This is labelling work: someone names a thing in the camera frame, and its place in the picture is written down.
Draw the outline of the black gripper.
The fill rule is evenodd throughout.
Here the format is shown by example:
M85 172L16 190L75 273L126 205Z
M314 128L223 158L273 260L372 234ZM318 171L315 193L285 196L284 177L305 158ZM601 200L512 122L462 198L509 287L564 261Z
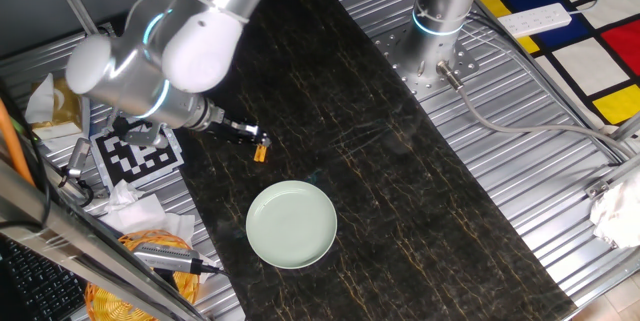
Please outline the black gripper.
M207 133L234 144L247 144L268 148L271 139L266 131L258 125L249 125L224 116L221 122L212 122L206 128Z

